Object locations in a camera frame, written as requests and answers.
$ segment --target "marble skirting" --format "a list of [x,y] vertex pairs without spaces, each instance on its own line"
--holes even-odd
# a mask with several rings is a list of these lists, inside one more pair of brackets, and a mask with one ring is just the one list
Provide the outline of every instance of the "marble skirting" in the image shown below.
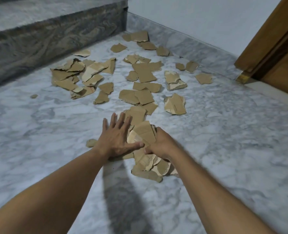
[[126,30],[147,30],[151,42],[162,45],[188,60],[196,61],[229,79],[236,79],[241,73],[241,70],[234,66],[237,56],[130,12],[127,15]]
[[0,84],[123,31],[127,0],[0,32]]

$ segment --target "marble floor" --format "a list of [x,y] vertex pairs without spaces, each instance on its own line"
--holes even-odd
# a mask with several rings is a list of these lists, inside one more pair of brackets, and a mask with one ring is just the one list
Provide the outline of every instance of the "marble floor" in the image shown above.
[[[113,53],[121,42],[128,49]],[[69,92],[51,86],[49,68],[43,67],[0,87],[0,207],[14,195],[87,151],[86,140],[98,138],[103,117],[128,109],[119,91],[131,89],[125,77],[131,65],[122,62],[137,53],[162,60],[154,72],[163,85],[153,94],[157,110],[147,116],[177,139],[233,194],[279,233],[288,234],[288,106],[251,88],[214,73],[213,83],[200,85],[195,74],[180,72],[188,87],[175,92],[186,98],[187,114],[172,116],[164,110],[164,70],[176,70],[177,56],[158,57],[121,35],[89,47],[89,59],[116,57],[110,101],[93,105],[96,93],[71,100]],[[31,99],[30,95],[38,94]],[[132,160],[107,164],[98,174],[89,196],[69,233],[205,233],[184,188],[176,177],[162,183],[134,177]]]

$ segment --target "right hand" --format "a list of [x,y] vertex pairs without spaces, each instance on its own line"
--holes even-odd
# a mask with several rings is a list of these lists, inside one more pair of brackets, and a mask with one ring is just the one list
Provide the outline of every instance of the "right hand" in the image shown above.
[[163,129],[157,127],[156,142],[147,146],[144,153],[153,153],[162,159],[171,161],[172,155],[179,149],[177,142]]

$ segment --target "white wall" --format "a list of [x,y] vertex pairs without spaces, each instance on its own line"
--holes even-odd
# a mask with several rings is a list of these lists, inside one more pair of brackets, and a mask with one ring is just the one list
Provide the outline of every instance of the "white wall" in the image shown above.
[[280,0],[129,0],[129,12],[239,56]]

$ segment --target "forearm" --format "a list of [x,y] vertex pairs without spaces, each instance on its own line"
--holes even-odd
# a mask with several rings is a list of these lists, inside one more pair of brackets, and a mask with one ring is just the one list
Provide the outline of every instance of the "forearm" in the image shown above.
[[171,162],[208,234],[275,233],[189,155],[176,153]]
[[0,233],[67,233],[107,158],[90,150],[0,209]]

